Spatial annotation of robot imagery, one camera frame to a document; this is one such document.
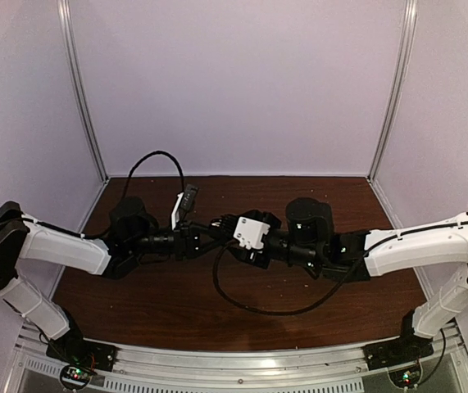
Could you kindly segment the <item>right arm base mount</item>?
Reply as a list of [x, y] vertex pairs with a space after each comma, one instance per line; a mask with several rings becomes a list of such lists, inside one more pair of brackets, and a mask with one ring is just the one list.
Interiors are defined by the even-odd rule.
[[429, 339], [401, 337], [369, 344], [363, 353], [370, 371], [386, 368], [390, 382], [399, 389], [416, 388], [423, 380], [420, 361], [434, 353]]

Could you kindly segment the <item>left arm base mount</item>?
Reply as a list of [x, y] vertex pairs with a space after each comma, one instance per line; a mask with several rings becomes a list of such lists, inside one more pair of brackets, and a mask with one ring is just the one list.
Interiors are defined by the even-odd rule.
[[68, 391], [84, 389], [99, 372], [111, 372], [117, 348], [96, 341], [85, 341], [79, 355], [73, 355], [55, 341], [47, 346], [46, 356], [65, 363], [59, 372], [59, 382]]

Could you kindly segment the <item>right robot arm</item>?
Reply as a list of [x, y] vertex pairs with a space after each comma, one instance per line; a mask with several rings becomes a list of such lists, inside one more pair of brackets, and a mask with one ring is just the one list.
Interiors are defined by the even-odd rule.
[[241, 216], [231, 255], [261, 269], [272, 260], [332, 278], [336, 286], [426, 265], [459, 265], [438, 292], [402, 321], [392, 355], [406, 362], [468, 306], [468, 210], [450, 219], [397, 230], [336, 233], [331, 209], [312, 198], [287, 205], [288, 228]]

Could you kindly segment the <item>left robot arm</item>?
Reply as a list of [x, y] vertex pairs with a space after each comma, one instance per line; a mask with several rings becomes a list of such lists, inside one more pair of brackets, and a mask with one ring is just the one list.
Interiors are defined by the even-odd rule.
[[14, 201], [0, 207], [0, 297], [40, 329], [52, 352], [73, 364], [93, 355], [90, 344], [70, 313], [18, 272], [19, 260], [42, 260], [120, 279], [138, 268], [145, 255], [193, 259], [225, 242], [217, 228], [178, 218], [161, 228], [136, 196], [122, 199], [109, 217], [109, 229], [97, 237], [26, 215]]

